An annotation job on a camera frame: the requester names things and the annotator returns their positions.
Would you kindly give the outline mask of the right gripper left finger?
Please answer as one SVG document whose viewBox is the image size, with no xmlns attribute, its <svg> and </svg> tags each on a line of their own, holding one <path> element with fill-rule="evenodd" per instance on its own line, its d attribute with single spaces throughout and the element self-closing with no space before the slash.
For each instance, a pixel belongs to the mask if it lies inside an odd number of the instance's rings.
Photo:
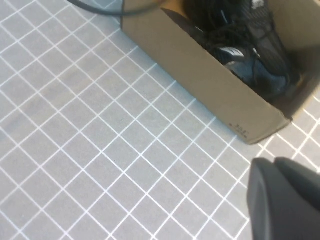
<svg viewBox="0 0 320 240">
<path fill-rule="evenodd" d="M 320 238 L 320 211 L 300 197 L 275 161 L 266 158 L 252 161 L 247 205 L 255 240 Z"/>
</svg>

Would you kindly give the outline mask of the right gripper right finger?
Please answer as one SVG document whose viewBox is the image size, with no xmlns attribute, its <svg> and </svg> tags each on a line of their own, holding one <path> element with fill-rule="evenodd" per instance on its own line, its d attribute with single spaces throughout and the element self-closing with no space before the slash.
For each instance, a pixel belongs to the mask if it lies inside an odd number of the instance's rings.
<svg viewBox="0 0 320 240">
<path fill-rule="evenodd" d="M 274 160 L 277 169 L 306 202 L 320 211 L 320 175 L 285 157 Z"/>
</svg>

